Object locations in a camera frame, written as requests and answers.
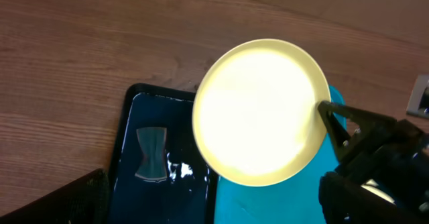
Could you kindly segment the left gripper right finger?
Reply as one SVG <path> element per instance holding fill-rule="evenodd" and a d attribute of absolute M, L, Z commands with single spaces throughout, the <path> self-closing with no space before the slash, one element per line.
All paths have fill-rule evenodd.
<path fill-rule="evenodd" d="M 428 224 L 335 172 L 321 177 L 318 200 L 327 224 Z"/>

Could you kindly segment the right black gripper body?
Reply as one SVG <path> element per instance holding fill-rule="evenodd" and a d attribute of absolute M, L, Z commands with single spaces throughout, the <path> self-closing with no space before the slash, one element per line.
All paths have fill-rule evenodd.
<path fill-rule="evenodd" d="M 398 121 L 384 141 L 372 134 L 358 142 L 359 151 L 342 160 L 336 171 L 374 188 L 415 214 L 428 213 L 428 134 L 407 120 Z"/>

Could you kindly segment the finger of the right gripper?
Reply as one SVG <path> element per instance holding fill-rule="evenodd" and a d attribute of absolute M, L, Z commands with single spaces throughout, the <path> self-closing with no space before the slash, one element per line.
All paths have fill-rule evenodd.
<path fill-rule="evenodd" d="M 397 120 L 386 115 L 322 101 L 318 112 L 339 162 L 350 162 L 363 152 L 373 152 L 393 135 Z M 339 123 L 341 116 L 356 123 L 360 132 L 349 135 Z"/>

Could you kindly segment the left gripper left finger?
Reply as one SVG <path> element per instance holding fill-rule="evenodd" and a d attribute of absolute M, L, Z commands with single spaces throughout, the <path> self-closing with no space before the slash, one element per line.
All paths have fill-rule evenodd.
<path fill-rule="evenodd" d="M 46 196 L 1 217 L 1 224 L 104 223 L 109 179 L 99 168 Z"/>

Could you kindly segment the yellow-green plate top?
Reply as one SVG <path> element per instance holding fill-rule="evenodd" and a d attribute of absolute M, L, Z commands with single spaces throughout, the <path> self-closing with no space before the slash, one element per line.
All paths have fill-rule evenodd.
<path fill-rule="evenodd" d="M 283 40 L 252 40 L 205 74 L 192 110 L 194 138 L 223 178 L 277 184 L 316 156 L 326 136 L 317 107 L 329 100 L 326 77 L 309 53 Z"/>

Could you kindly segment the dark green sponge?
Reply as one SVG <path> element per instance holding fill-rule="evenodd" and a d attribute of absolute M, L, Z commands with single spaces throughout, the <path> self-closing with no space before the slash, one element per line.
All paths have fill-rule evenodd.
<path fill-rule="evenodd" d="M 142 127 L 136 132 L 142 159 L 135 176 L 148 182 L 166 180 L 168 176 L 164 156 L 167 129 L 165 127 Z"/>

